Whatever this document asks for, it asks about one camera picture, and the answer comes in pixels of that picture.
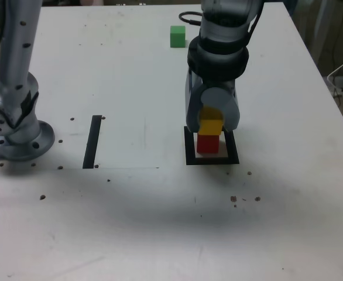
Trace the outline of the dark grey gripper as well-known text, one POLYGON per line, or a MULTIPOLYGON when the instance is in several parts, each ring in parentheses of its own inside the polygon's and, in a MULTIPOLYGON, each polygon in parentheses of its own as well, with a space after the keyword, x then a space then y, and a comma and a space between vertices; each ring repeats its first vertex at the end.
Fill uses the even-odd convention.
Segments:
POLYGON ((202 92, 203 104, 218 109, 222 113, 224 128, 227 131, 235 130, 240 120, 235 80, 202 79, 193 71, 187 72, 185 89, 186 125, 188 130, 196 133, 200 128, 199 113, 202 107, 202 92))

